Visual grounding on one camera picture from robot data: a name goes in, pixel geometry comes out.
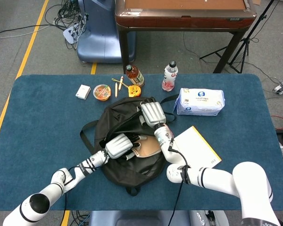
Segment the tissue pack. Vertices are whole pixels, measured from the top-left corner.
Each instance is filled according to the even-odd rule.
[[[181,88],[174,109],[177,114],[216,116],[224,105],[222,90]]]

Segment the blue table mat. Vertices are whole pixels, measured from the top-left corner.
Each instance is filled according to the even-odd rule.
[[[119,97],[114,97],[111,78],[120,76],[25,75],[15,81],[0,130],[0,210],[14,209],[47,186],[56,170],[70,168],[90,156],[80,139],[80,130],[98,119],[107,105],[128,95],[123,87]],[[194,125],[221,157],[217,169],[232,172],[242,161],[260,164],[274,191],[272,206],[283,210],[283,157],[257,76],[180,74],[171,92],[162,90],[162,74],[144,77],[142,96],[153,96],[158,101],[179,93],[181,87],[223,90],[225,107],[218,116],[178,116],[170,128],[177,136]],[[81,84],[92,90],[98,84],[108,84],[112,96],[101,102],[91,91],[86,100],[78,99],[75,94]],[[173,105],[174,101],[164,103],[163,108],[172,111]],[[94,131],[88,134],[91,141],[93,135]],[[68,193],[67,209],[171,210],[178,189],[179,184],[169,182],[164,171],[131,197],[98,170]],[[64,198],[52,206],[52,210],[62,209]],[[241,204],[227,194],[183,185],[177,209],[239,210]]]

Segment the brown table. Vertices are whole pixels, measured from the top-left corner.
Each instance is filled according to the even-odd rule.
[[[214,70],[221,73],[256,16],[252,0],[116,0],[123,70],[129,63],[128,32],[230,32],[233,37]]]

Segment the backpack strap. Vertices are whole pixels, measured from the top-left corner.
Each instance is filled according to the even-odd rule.
[[[178,96],[179,96],[179,94],[175,94],[175,95],[166,97],[165,99],[163,99],[163,100],[160,102],[160,104],[163,104],[163,103],[165,103],[165,102],[169,102],[169,101],[172,101],[172,100],[176,100],[176,99],[178,98]],[[170,112],[164,112],[164,113],[167,114],[167,115],[171,115],[171,116],[174,117],[173,120],[167,121],[167,122],[173,122],[173,121],[175,121],[176,118],[177,118],[176,115],[174,115],[173,113],[170,113]]]
[[[131,196],[137,196],[137,194],[141,191],[141,187],[126,187],[126,191]]]
[[[176,100],[178,98],[179,94],[175,94],[175,95],[172,95],[172,96],[169,96],[169,97],[166,97],[165,99],[163,99],[160,104],[163,104],[164,102],[169,102],[169,101],[172,101],[172,100]]]
[[[84,130],[90,129],[92,127],[95,127],[96,124],[98,124],[98,121],[99,120],[95,120],[95,121],[91,121],[91,122],[87,123],[86,125],[83,126],[83,128],[81,129],[81,132],[80,132],[80,137],[81,137],[83,143],[88,148],[88,150],[89,150],[89,152],[91,154],[94,154],[95,150],[94,150],[93,145],[90,143],[90,141],[88,140],[87,136],[85,135]]]

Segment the water bottle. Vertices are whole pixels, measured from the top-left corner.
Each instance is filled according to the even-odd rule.
[[[163,90],[169,92],[174,88],[177,74],[178,68],[176,66],[176,61],[172,60],[165,68],[164,80],[161,84]]]

